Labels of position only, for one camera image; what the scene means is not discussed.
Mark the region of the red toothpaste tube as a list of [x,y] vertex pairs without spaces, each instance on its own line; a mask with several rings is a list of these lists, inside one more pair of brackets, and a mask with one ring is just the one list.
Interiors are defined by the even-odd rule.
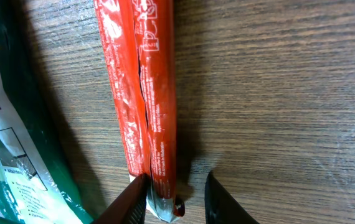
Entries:
[[144,206],[161,221],[184,215],[176,198],[176,74],[172,0],[95,0],[130,177],[149,177]]

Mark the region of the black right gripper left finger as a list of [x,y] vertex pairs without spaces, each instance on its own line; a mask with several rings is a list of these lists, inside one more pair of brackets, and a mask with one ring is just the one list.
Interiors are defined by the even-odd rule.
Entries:
[[148,176],[137,176],[92,224],[144,224],[148,188]]

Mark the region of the green 3M gloves packet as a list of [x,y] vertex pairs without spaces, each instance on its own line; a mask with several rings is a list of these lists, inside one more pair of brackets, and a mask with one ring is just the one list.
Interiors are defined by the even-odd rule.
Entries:
[[0,223],[91,223],[40,94],[15,1],[0,1]]

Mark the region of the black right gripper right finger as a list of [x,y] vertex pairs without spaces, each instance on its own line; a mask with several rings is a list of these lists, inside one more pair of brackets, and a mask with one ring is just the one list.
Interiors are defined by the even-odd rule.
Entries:
[[259,224],[236,201],[210,171],[204,191],[207,224]]

